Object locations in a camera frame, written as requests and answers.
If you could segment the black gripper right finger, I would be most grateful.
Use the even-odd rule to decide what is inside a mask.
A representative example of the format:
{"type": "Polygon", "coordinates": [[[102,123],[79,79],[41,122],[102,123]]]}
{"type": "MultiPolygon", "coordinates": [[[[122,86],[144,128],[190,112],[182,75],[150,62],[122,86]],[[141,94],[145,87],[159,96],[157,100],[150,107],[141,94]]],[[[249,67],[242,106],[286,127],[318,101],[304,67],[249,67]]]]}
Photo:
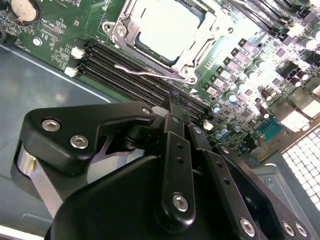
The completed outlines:
{"type": "Polygon", "coordinates": [[[307,226],[228,146],[210,146],[205,133],[183,108],[191,152],[215,190],[227,240],[310,240],[307,226]]]}

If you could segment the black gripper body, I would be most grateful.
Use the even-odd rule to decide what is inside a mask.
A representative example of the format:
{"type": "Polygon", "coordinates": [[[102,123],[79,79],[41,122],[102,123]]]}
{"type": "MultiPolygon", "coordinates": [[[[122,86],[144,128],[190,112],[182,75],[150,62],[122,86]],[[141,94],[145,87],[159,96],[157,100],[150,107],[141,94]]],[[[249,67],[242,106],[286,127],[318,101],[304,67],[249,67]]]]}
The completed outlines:
{"type": "Polygon", "coordinates": [[[222,209],[189,150],[140,157],[77,190],[62,204],[48,240],[226,240],[222,209]]]}

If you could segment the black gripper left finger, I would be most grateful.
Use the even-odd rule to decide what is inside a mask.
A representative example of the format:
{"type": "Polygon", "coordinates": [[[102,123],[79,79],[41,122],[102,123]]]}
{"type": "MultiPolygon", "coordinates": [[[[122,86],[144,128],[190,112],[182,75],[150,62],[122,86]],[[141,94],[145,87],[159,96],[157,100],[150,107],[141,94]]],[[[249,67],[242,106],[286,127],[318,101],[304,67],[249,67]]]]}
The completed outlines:
{"type": "Polygon", "coordinates": [[[88,183],[90,164],[135,149],[160,161],[156,217],[187,227],[195,219],[190,142],[185,101],[169,94],[160,106],[141,101],[39,108],[22,123],[12,167],[15,184],[39,197],[54,217],[64,201],[88,183]]]}

